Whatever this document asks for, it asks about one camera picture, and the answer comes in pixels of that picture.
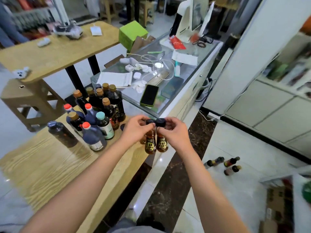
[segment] smartphone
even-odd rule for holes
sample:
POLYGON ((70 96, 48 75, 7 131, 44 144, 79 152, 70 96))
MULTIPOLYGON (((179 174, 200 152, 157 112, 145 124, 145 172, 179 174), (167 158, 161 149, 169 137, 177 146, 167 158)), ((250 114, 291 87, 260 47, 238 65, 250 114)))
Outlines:
POLYGON ((159 87, 148 84, 145 88, 142 98, 140 99, 140 104, 153 107, 156 100, 156 95, 158 94, 158 90, 159 87))

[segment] green box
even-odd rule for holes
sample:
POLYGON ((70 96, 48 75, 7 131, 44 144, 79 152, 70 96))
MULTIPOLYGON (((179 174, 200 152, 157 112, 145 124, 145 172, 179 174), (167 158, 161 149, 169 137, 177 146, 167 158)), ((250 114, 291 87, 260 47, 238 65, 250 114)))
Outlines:
POLYGON ((139 23, 132 21, 119 29, 119 42, 128 50, 131 51, 134 41, 137 36, 147 38, 148 31, 145 30, 139 23))

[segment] forearm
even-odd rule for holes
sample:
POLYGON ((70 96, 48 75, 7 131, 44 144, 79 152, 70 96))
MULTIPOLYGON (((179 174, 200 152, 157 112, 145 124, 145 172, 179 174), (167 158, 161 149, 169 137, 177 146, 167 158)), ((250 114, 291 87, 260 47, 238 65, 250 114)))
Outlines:
POLYGON ((37 211, 21 232, 76 232, 128 148, 129 145, 121 140, 112 144, 37 211))
POLYGON ((248 232, 240 217, 215 185, 200 157, 191 148, 181 151, 205 232, 248 232))

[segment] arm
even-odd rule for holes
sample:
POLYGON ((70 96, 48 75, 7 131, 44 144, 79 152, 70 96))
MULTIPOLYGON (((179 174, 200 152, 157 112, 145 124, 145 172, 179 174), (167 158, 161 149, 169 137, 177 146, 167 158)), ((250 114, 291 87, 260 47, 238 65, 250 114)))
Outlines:
POLYGON ((239 215, 221 190, 190 143, 187 126, 177 118, 166 118, 167 129, 157 128, 181 156, 193 189, 204 232, 247 233, 239 215))
POLYGON ((119 140, 37 211, 21 233, 76 232, 123 154, 154 128, 139 125, 141 119, 148 117, 131 118, 119 140))

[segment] hand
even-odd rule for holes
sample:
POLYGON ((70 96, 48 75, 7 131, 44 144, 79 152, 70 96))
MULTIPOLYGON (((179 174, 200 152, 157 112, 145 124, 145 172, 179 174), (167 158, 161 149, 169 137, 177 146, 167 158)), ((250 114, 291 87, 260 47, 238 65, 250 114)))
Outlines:
POLYGON ((150 123, 148 125, 143 120, 149 119, 144 115, 137 115, 132 117, 125 125, 124 130, 120 139, 124 141, 125 144, 128 144, 129 147, 134 145, 139 141, 148 131, 154 129, 156 126, 155 123, 150 123))
POLYGON ((178 152, 179 155, 192 148, 188 129, 185 123, 175 117, 167 117, 166 127, 158 127, 157 132, 161 133, 169 144, 178 152))

